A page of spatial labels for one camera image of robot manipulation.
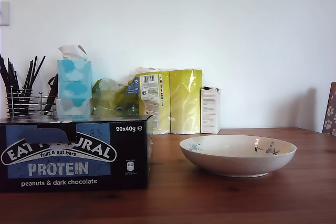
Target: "eat natural logo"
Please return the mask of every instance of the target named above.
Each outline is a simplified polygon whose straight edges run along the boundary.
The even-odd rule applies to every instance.
[[[21,139],[2,152],[1,162],[13,165],[50,156],[71,156],[103,162],[116,160],[116,150],[104,141],[81,132],[77,132],[77,139],[78,143],[71,144],[28,144],[25,139]]]

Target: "yellow packaging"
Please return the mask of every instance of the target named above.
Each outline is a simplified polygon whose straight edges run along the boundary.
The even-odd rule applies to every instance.
[[[154,116],[154,134],[170,132],[170,73],[152,71],[139,77],[139,111]]]
[[[171,132],[201,132],[201,70],[170,71]]]

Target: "wall socket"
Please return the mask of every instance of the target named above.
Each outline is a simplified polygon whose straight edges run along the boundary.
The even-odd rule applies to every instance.
[[[0,2],[0,26],[9,26],[9,2]]]

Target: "tissue box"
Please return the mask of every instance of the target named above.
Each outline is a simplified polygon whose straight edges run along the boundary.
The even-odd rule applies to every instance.
[[[1,119],[0,191],[147,188],[153,116]]]
[[[219,132],[219,111],[219,89],[201,89],[201,133]]]
[[[58,98],[92,98],[91,61],[58,60]]]
[[[57,115],[91,115],[90,99],[57,99]]]

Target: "ceramic bowl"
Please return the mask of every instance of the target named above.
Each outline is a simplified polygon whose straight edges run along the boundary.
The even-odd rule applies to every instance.
[[[193,164],[229,177],[266,175],[287,165],[297,149],[278,139],[240,135],[192,137],[180,147]]]

